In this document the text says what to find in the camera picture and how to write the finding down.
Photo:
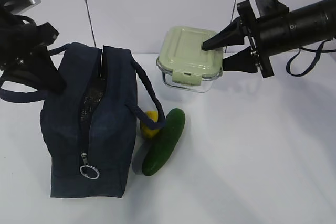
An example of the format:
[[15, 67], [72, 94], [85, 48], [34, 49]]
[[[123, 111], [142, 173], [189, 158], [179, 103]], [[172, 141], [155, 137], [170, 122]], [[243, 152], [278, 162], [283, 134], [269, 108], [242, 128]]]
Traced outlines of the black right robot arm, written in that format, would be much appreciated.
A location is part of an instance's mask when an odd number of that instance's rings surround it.
[[323, 44], [335, 38], [335, 0], [322, 0], [290, 11], [274, 0], [267, 15], [256, 18], [250, 1], [238, 3], [239, 17], [225, 29], [202, 44], [203, 51], [242, 45], [247, 37], [250, 45], [223, 59], [224, 71], [261, 72], [263, 78], [274, 75], [269, 58], [293, 49], [320, 42], [316, 57], [303, 72], [307, 74], [319, 60]]

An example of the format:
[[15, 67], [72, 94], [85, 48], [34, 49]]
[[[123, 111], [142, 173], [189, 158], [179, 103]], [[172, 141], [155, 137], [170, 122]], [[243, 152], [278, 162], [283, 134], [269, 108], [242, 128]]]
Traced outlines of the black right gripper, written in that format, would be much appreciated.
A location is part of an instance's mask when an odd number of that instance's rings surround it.
[[245, 0], [238, 3], [237, 11], [240, 17], [235, 18], [221, 32], [203, 42], [202, 50], [210, 51], [227, 46], [243, 45], [246, 34], [250, 47], [224, 58], [223, 71], [257, 73], [259, 68], [263, 78], [274, 76], [269, 57], [262, 49], [260, 31], [250, 1]]

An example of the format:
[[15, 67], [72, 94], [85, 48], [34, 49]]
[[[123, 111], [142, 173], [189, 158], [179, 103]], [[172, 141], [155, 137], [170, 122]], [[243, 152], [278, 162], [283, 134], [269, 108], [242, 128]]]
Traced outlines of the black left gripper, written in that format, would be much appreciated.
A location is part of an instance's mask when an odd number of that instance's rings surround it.
[[[51, 56], [65, 51], [67, 46], [47, 49], [58, 36], [59, 31], [49, 22], [37, 25], [30, 17], [1, 12], [2, 80], [36, 90], [63, 92], [66, 82], [52, 62]], [[36, 50], [40, 61], [23, 61]]]

